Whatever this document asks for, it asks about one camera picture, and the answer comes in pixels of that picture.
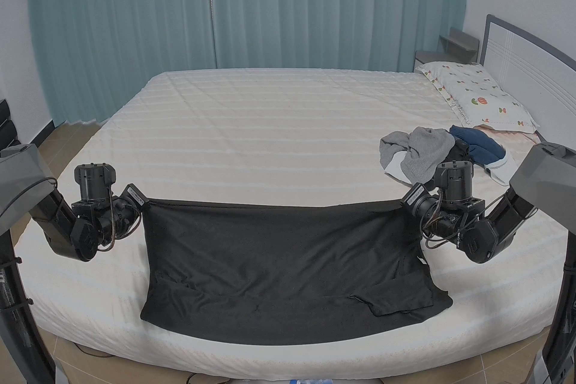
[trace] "pile of clothes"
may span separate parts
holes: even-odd
[[[502,186],[518,169],[512,155],[483,131],[452,125],[450,131],[418,127],[411,133],[394,131],[380,140],[384,171],[407,184],[427,188],[442,162],[466,160],[481,165]]]

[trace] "pillow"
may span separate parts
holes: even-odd
[[[480,64],[434,62],[416,67],[444,96],[465,127],[533,134],[538,124]]]

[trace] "nightstand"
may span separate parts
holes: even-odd
[[[443,52],[416,51],[414,69],[421,64],[435,61],[470,64],[478,59],[480,41],[460,30],[450,28],[448,36],[440,35],[440,42],[442,43]]]

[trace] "tiled floor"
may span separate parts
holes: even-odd
[[[60,176],[69,161],[96,133],[96,124],[61,125],[40,146],[40,153],[47,161],[54,176]],[[12,228],[14,243],[26,227],[30,217],[21,219]],[[68,340],[41,331],[48,350],[63,362],[68,379],[72,384],[185,384],[190,373],[145,365],[122,358],[95,358],[80,352]],[[384,384],[510,384],[521,383],[532,365],[537,350],[542,347],[548,329],[515,344],[510,344],[481,356],[459,361],[405,376],[383,378]],[[91,353],[98,351],[85,348]],[[6,348],[0,342],[0,383],[21,384],[22,376],[14,365]],[[566,383],[572,384],[570,373]],[[195,375],[191,384],[218,384],[225,381],[206,375]]]

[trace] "white bed sheet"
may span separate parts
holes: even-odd
[[[378,143],[393,130],[458,120],[423,75],[340,70],[213,70],[158,75],[85,145],[61,175],[79,197],[75,165],[116,168],[116,193],[328,206],[397,199]],[[496,135],[518,164],[533,143]],[[473,192],[504,192],[477,168]],[[551,323],[567,231],[539,212],[483,265],[453,245],[426,251],[454,305],[424,323],[335,343],[255,346],[183,336],[140,320],[149,266],[143,231],[88,264],[55,255],[31,222],[16,246],[40,327],[128,359],[232,378],[376,378],[444,365],[523,339]]]

